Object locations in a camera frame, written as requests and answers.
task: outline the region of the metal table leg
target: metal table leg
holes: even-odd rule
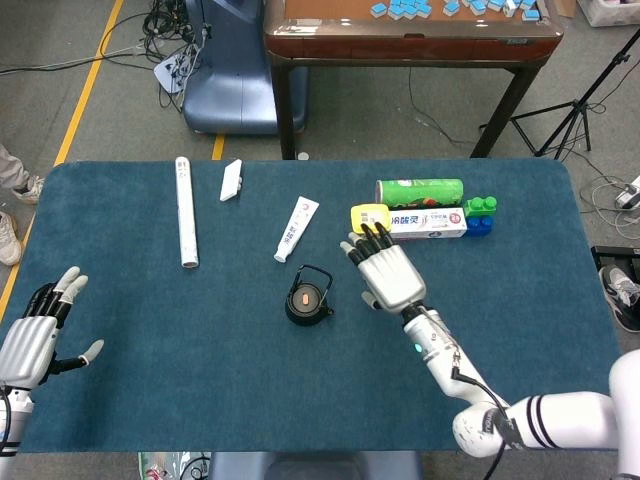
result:
[[[296,139],[293,131],[293,110],[291,107],[291,87],[287,66],[272,65],[271,81],[273,83],[273,97],[276,103],[278,117],[278,133],[280,135],[280,150],[283,160],[295,160]]]
[[[489,120],[487,127],[482,132],[480,140],[478,140],[473,152],[471,152],[472,158],[487,157],[491,153],[491,149],[502,130],[504,130],[539,71],[540,68],[518,68],[514,70],[514,76],[509,87],[504,92],[500,103],[491,116],[491,120]]]

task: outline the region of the toothpaste box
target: toothpaste box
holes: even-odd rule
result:
[[[391,237],[413,238],[461,237],[467,231],[462,208],[430,208],[391,212]]]

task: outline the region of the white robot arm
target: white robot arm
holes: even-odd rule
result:
[[[76,358],[56,360],[59,332],[76,295],[87,284],[78,267],[70,268],[57,284],[48,283],[31,297],[23,318],[16,320],[0,349],[0,480],[8,480],[33,402],[30,392],[49,375],[89,365],[104,341],[95,341]]]
[[[640,475],[640,351],[618,360],[611,371],[612,398],[594,392],[538,395],[509,406],[496,395],[453,338],[438,312],[424,306],[426,286],[420,274],[393,243],[384,227],[366,238],[349,234],[341,248],[362,274],[370,307],[400,314],[404,331],[445,395],[470,406],[453,420],[460,448],[474,457],[499,456],[512,449],[619,448],[619,478]],[[616,417],[622,425],[620,431]]]

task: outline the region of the tripod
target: tripod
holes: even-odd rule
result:
[[[633,44],[638,40],[638,38],[640,38],[640,28],[638,28],[636,33],[631,37],[631,39],[622,48],[622,50],[616,53],[616,55],[611,60],[611,63],[609,63],[607,68],[604,69],[604,71],[600,74],[600,76],[596,79],[596,81],[593,82],[593,84],[591,84],[589,89],[585,92],[582,98],[580,98],[580,100],[572,100],[571,102],[565,102],[559,105],[554,105],[553,107],[547,107],[541,110],[535,110],[533,112],[523,113],[522,115],[516,115],[514,117],[511,117],[510,119],[511,123],[513,123],[513,126],[516,128],[516,130],[518,131],[518,133],[520,134],[524,142],[527,144],[527,147],[529,147],[529,150],[531,150],[531,153],[533,153],[536,157],[541,157],[545,155],[547,152],[555,150],[556,154],[554,158],[556,160],[560,158],[560,154],[562,150],[564,150],[565,145],[569,140],[569,136],[573,131],[573,127],[575,126],[576,121],[580,117],[582,118],[582,122],[584,123],[584,138],[586,139],[586,142],[587,142],[587,151],[591,151],[591,138],[589,136],[589,121],[587,119],[587,111],[589,110],[589,98],[598,89],[598,87],[600,87],[602,82],[605,81],[605,79],[609,76],[609,74],[613,71],[614,68],[616,68],[621,63],[624,63],[629,60],[630,55],[627,52],[633,46]],[[529,139],[525,131],[522,129],[522,127],[518,123],[518,120],[521,120],[527,117],[533,117],[535,115],[540,115],[542,113],[553,112],[554,110],[559,110],[561,108],[567,108],[567,107],[571,107],[571,111],[567,114],[566,117],[564,117],[564,120],[560,122],[560,125],[558,125],[558,128],[554,130],[554,132],[547,139],[547,141],[544,142],[542,147],[540,147],[540,149],[537,150],[534,147],[533,143],[531,143],[531,140]],[[486,126],[487,125],[484,124],[484,125],[481,125],[480,128],[484,128]],[[552,147],[551,144],[556,140],[556,138],[558,138],[558,136],[562,133],[562,131],[565,128],[566,128],[566,131],[564,132],[564,136],[562,137],[562,141],[560,142],[560,144]]]

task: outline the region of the blue table mat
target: blue table mat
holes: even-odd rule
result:
[[[360,300],[338,243],[377,179],[461,178],[494,195],[487,237],[404,248],[492,388],[607,392],[619,354],[567,171],[546,159],[245,162],[218,200],[224,164],[192,166],[200,266],[180,265],[172,162],[81,162],[48,177],[2,325],[71,265],[89,275],[58,358],[104,338],[88,368],[51,377],[22,450],[312,451],[455,448],[446,398],[400,317]],[[320,203],[286,264],[273,259],[299,195]],[[284,313],[297,268],[330,271],[335,314],[298,327]]]

